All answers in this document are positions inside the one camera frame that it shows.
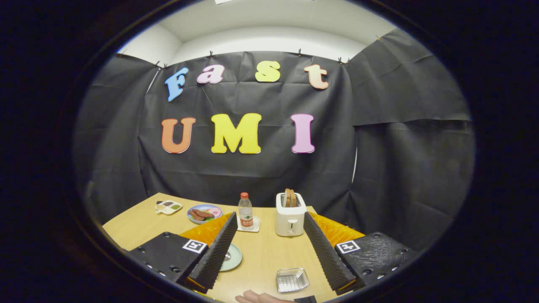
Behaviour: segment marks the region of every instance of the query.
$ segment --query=bottle label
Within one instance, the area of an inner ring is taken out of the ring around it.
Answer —
[[[249,227],[253,225],[253,214],[240,215],[239,220],[241,225],[244,227]]]

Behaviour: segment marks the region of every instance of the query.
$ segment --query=blue letter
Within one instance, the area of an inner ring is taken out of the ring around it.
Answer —
[[[165,84],[169,88],[169,102],[182,93],[183,89],[180,86],[185,84],[185,77],[183,75],[187,74],[187,72],[189,70],[187,67],[184,67],[165,81]]]

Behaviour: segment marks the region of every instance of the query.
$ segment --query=metal basket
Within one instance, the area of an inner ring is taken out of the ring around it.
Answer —
[[[302,268],[288,268],[277,272],[277,290],[283,292],[295,292],[309,286],[307,272]]]

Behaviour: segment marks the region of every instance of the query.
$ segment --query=foam letter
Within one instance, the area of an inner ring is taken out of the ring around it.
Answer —
[[[262,61],[257,65],[257,73],[254,77],[259,82],[275,82],[281,78],[281,73],[278,69],[281,65],[277,61]]]
[[[314,145],[310,143],[310,122],[314,117],[307,114],[295,114],[290,117],[296,125],[296,144],[292,151],[296,154],[309,154],[314,151]]]
[[[328,88],[329,84],[327,82],[322,81],[322,75],[327,75],[328,71],[321,70],[320,65],[313,64],[313,65],[305,67],[303,70],[306,72],[309,72],[309,82],[313,87],[319,88],[319,89]]]
[[[203,70],[204,73],[200,74],[197,78],[197,82],[217,84],[222,81],[225,67],[223,65],[210,65],[206,66]]]
[[[180,86],[185,84],[185,77],[183,77],[183,75],[187,74],[187,72],[189,72],[189,69],[184,67],[165,81],[165,84],[169,89],[169,102],[182,93],[183,89],[180,88]]]
[[[191,144],[191,126],[195,123],[195,118],[183,118],[180,122],[183,124],[183,137],[180,144],[175,144],[172,140],[174,125],[178,124],[178,120],[165,119],[161,122],[161,125],[163,126],[161,145],[163,145],[163,148],[167,153],[181,154],[186,151],[189,148],[189,144]]]
[[[259,114],[245,114],[238,127],[234,128],[232,121],[227,114],[218,114],[211,117],[211,121],[215,123],[215,143],[211,148],[212,153],[224,154],[226,147],[223,144],[223,139],[229,146],[231,152],[235,152],[241,139],[239,152],[242,154],[258,154],[261,149],[258,146],[258,122],[262,120]]]

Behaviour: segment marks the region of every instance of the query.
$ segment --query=white wall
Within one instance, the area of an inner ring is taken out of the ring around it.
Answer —
[[[173,33],[155,24],[122,46],[118,53],[123,52],[151,63],[161,61],[159,65],[163,66],[172,64],[171,60],[181,45],[182,42]]]
[[[343,61],[352,58],[366,45],[357,41],[298,27],[247,27],[195,38],[181,45],[171,64],[213,54],[241,51],[284,51],[310,54]]]

